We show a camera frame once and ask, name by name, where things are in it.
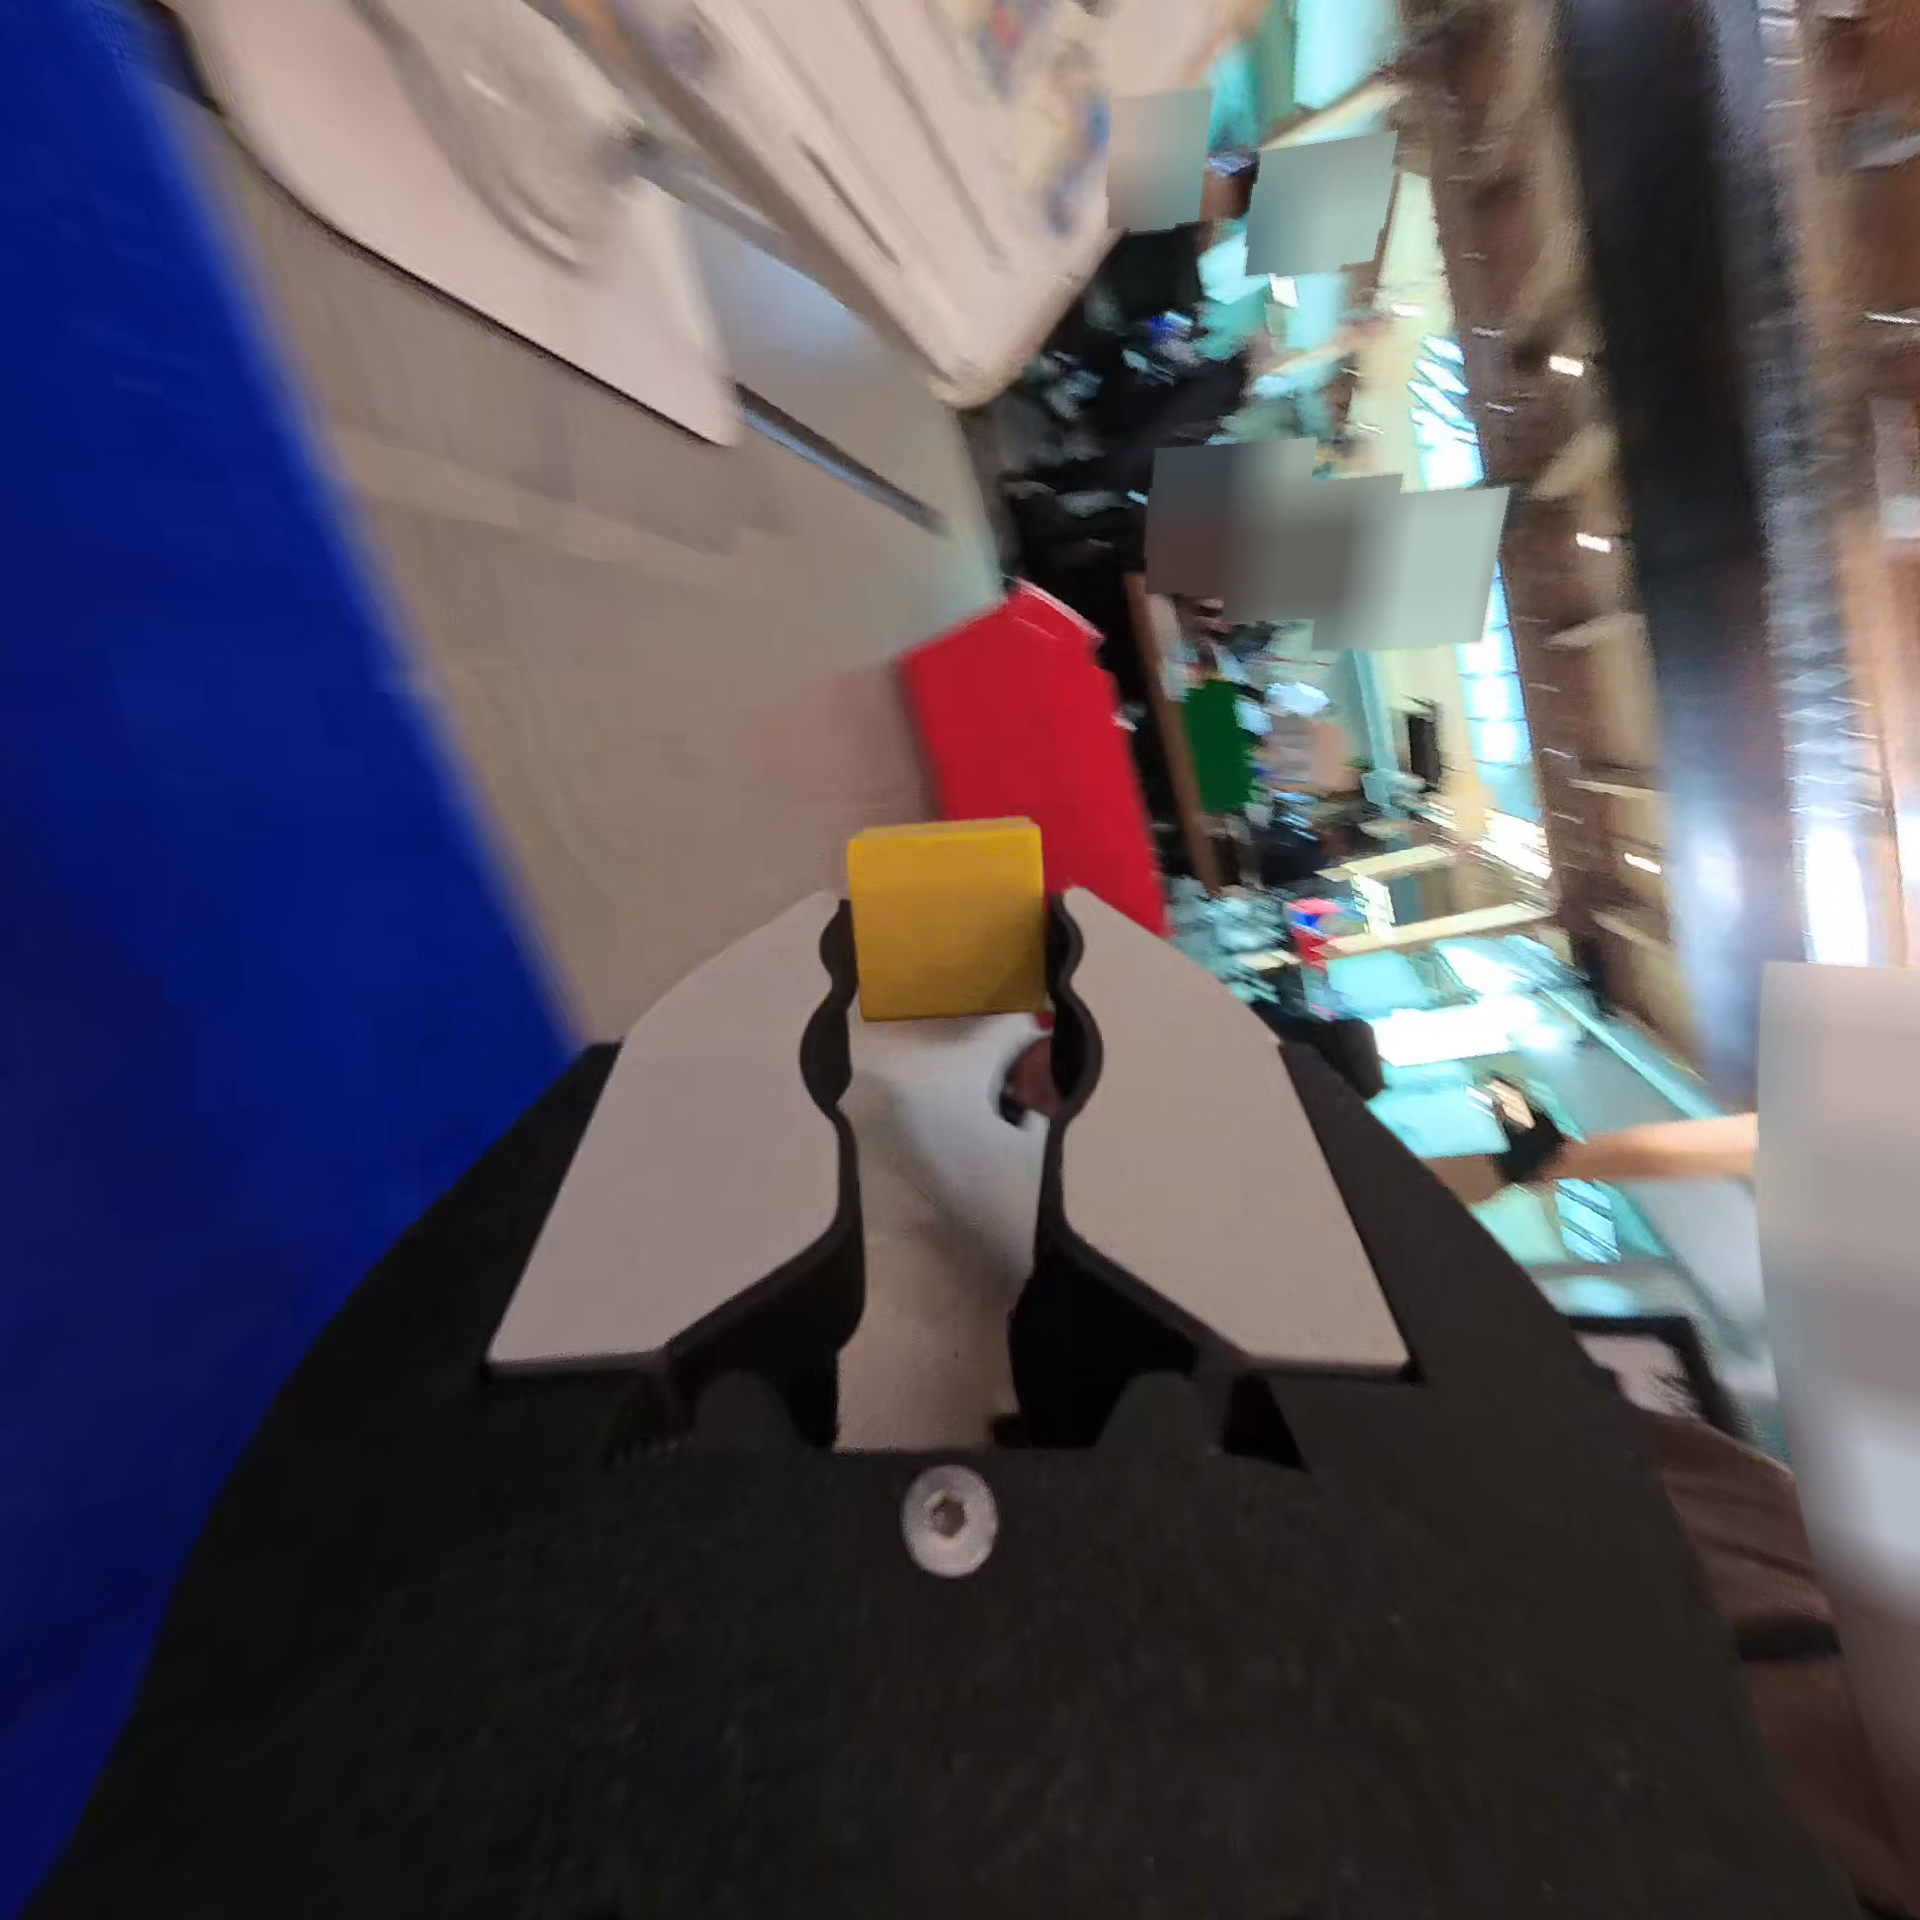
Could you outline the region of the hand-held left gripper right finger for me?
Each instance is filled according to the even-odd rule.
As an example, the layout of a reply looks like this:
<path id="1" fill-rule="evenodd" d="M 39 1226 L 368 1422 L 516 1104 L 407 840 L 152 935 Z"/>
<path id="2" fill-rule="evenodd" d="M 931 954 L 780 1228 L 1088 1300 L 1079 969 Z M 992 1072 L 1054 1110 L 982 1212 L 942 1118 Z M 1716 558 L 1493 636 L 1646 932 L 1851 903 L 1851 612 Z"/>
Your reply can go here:
<path id="1" fill-rule="evenodd" d="M 1408 1340 L 1280 1041 L 1088 890 L 1054 898 L 1024 1388 L 1403 1380 Z"/>

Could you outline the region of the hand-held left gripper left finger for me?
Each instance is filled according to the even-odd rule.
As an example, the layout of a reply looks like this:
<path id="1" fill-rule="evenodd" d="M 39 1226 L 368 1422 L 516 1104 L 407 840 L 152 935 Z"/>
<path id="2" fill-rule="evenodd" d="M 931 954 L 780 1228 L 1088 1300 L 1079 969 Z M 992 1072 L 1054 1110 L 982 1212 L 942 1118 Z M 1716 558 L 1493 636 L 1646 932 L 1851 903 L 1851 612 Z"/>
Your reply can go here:
<path id="1" fill-rule="evenodd" d="M 823 1367 L 865 1304 L 849 905 L 804 897 L 619 1042 L 487 1346 L 494 1374 Z"/>

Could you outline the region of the yellow wooden block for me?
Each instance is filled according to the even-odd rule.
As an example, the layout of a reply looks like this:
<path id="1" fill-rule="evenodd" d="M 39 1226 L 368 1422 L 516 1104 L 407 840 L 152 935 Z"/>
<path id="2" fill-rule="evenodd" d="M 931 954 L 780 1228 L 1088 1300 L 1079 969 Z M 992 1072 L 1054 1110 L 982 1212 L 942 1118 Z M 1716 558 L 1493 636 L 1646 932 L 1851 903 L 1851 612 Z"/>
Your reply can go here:
<path id="1" fill-rule="evenodd" d="M 873 827 L 848 842 L 865 1025 L 1036 1016 L 1049 1002 L 1049 894 L 1025 819 Z"/>

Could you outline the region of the red plastic bin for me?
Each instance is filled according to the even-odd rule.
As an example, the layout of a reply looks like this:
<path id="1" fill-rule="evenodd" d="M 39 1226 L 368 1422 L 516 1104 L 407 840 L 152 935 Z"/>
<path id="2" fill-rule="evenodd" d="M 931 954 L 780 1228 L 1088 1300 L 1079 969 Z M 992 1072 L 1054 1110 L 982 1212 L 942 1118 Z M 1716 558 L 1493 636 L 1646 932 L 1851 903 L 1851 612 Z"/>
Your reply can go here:
<path id="1" fill-rule="evenodd" d="M 896 667 L 939 819 L 1025 819 L 1052 894 L 1086 890 L 1166 935 L 1133 736 L 1081 615 L 1017 584 Z"/>

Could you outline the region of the blue plastic bin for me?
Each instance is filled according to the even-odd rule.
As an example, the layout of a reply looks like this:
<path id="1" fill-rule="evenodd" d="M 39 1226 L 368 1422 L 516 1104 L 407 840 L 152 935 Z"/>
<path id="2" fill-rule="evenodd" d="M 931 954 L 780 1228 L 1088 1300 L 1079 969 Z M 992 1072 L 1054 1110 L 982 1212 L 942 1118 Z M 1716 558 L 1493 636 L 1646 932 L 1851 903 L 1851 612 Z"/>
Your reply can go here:
<path id="1" fill-rule="evenodd" d="M 271 1392 L 564 1042 L 144 31 L 3 41 L 12 1905 Z"/>

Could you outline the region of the person's right forearm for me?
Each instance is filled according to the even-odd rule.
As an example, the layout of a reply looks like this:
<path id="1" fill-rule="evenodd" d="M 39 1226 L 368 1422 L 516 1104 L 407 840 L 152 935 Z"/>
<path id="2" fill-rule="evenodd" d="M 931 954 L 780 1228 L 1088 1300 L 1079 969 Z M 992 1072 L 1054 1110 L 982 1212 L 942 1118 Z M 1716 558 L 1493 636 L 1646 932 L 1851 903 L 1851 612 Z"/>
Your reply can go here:
<path id="1" fill-rule="evenodd" d="M 1552 1162 L 1557 1182 L 1687 1185 L 1752 1182 L 1760 1118 L 1752 1112 L 1700 1120 L 1643 1122 L 1572 1138 Z"/>

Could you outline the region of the grey desk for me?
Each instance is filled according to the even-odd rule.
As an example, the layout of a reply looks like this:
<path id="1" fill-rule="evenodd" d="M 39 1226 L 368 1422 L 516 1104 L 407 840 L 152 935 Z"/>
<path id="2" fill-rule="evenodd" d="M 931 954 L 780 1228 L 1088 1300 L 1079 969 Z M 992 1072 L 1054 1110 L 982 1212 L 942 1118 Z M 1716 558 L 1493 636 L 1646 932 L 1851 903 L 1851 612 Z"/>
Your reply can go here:
<path id="1" fill-rule="evenodd" d="M 716 449 L 375 263 L 179 108 L 400 667 L 475 793 L 576 1060 L 404 1246 L 523 1259 L 611 1070 L 693 969 L 931 817 L 896 660 L 982 610 L 958 423 L 860 322 L 693 227 L 725 353 L 925 529 L 761 432 Z"/>

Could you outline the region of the person's right hand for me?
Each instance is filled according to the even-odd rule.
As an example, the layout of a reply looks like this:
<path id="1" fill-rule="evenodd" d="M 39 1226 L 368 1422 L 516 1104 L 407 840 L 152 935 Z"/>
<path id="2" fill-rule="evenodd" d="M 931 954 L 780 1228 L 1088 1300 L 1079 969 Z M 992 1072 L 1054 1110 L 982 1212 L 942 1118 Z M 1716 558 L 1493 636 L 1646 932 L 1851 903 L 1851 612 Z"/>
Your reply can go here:
<path id="1" fill-rule="evenodd" d="M 1591 1179 L 1577 1155 L 1587 1144 L 1571 1136 L 1521 1083 L 1494 1078 L 1479 1094 L 1502 1134 L 1502 1150 L 1489 1158 L 1494 1193 Z"/>

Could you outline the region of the green plastic bin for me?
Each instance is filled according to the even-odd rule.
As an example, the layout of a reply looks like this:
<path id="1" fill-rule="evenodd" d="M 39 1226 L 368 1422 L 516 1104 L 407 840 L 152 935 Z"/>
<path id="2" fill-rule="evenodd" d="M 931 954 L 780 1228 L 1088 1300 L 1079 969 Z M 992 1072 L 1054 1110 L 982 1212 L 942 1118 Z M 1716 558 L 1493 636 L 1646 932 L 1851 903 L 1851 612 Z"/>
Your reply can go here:
<path id="1" fill-rule="evenodd" d="M 1182 724 L 1201 817 L 1244 814 L 1256 795 L 1256 736 L 1240 722 L 1240 688 L 1227 679 L 1191 684 Z"/>

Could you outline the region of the black framed board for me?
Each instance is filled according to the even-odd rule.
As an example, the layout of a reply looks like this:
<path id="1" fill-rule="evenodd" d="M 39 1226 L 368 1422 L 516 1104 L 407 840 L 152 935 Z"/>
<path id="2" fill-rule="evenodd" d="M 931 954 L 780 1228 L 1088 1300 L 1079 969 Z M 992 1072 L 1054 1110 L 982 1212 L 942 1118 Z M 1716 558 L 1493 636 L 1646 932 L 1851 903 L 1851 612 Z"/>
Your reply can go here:
<path id="1" fill-rule="evenodd" d="M 1623 1402 L 1747 1442 L 1751 1428 L 1694 1319 L 1680 1313 L 1566 1313 L 1588 1362 Z"/>

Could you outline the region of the person's brown clothing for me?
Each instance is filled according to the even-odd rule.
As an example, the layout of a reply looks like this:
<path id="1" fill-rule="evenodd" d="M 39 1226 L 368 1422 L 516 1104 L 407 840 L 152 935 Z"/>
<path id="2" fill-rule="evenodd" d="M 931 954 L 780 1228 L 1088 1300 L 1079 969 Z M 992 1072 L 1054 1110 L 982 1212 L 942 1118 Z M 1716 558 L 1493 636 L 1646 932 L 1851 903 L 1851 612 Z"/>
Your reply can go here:
<path id="1" fill-rule="evenodd" d="M 1887 1812 L 1789 1471 L 1700 1422 L 1640 1414 L 1639 1427 L 1735 1638 L 1789 1812 L 1863 1908 L 1916 1915 L 1916 1864 Z"/>

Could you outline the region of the white board stand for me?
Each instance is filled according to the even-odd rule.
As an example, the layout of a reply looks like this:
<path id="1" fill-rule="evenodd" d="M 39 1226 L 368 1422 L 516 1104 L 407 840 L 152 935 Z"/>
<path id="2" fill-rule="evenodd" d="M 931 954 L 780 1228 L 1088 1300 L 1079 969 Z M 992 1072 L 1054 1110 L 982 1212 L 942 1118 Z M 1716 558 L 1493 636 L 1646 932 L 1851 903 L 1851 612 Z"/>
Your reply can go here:
<path id="1" fill-rule="evenodd" d="M 531 4 L 173 4 L 214 103 L 316 220 L 729 449 L 736 385 L 640 120 Z"/>

